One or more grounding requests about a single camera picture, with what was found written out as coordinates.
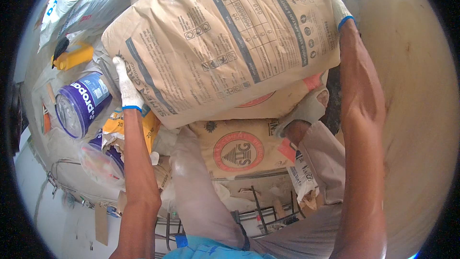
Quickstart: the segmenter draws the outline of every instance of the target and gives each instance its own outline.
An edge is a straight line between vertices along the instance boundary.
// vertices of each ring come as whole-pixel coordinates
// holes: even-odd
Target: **bucket lid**
[[[61,126],[72,138],[82,138],[85,133],[81,124],[81,115],[76,110],[77,104],[63,94],[56,96],[56,115]]]

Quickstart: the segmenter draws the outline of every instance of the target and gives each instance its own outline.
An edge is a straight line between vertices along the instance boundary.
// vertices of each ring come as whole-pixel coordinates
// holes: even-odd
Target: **forearm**
[[[158,184],[144,140],[142,116],[136,109],[125,109],[125,182],[126,197],[130,202],[161,205]]]
[[[340,31],[342,129],[345,132],[348,121],[357,116],[382,128],[385,100],[374,64],[353,20],[347,20]]]
[[[382,258],[386,251],[382,129],[383,91],[351,20],[341,39],[342,130],[345,195],[331,258]]]
[[[160,193],[145,145],[141,113],[125,109],[124,124],[127,204],[121,219],[118,247],[111,258],[153,258]]]

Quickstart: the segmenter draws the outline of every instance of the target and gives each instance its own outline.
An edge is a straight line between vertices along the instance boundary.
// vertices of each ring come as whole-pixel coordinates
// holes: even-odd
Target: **white work glove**
[[[122,109],[137,109],[142,112],[144,99],[128,77],[125,61],[117,56],[115,56],[112,61],[118,73]]]
[[[347,7],[343,3],[342,0],[331,0],[332,1],[332,11],[334,12],[334,20],[335,25],[337,26],[337,30],[340,31],[342,25],[348,19],[353,19],[356,24],[356,20],[354,19],[353,15],[348,11]]]

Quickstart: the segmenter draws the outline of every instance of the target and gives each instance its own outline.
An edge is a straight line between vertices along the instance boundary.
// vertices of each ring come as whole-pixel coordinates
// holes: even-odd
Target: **mortar bag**
[[[277,119],[198,121],[197,135],[210,178],[234,178],[292,166],[295,147],[274,136]]]
[[[291,177],[292,185],[294,186],[295,193],[297,194],[297,202],[301,203],[304,196],[313,190],[314,196],[319,194],[318,184],[313,178],[313,173],[306,164],[302,153],[296,151],[296,159],[294,166],[286,167],[289,177]]]
[[[39,50],[69,33],[101,29],[129,5],[130,0],[49,0],[40,27]]]
[[[168,129],[340,62],[331,0],[138,0],[102,42]]]
[[[152,150],[153,141],[155,140],[158,130],[160,129],[160,121],[153,114],[147,105],[142,106],[142,128],[144,130],[144,140],[147,145],[147,151],[150,154]],[[121,108],[115,109],[106,123],[102,127],[103,139],[102,147],[105,150],[106,147],[111,145],[117,148],[117,151],[123,155],[125,146],[125,127],[124,127],[124,116]]]

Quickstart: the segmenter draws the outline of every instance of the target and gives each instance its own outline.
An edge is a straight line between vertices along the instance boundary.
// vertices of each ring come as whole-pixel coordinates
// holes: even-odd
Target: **yellow bottle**
[[[74,66],[90,61],[93,52],[94,48],[91,45],[79,41],[69,46],[56,60],[51,58],[51,61],[58,70],[67,71]]]

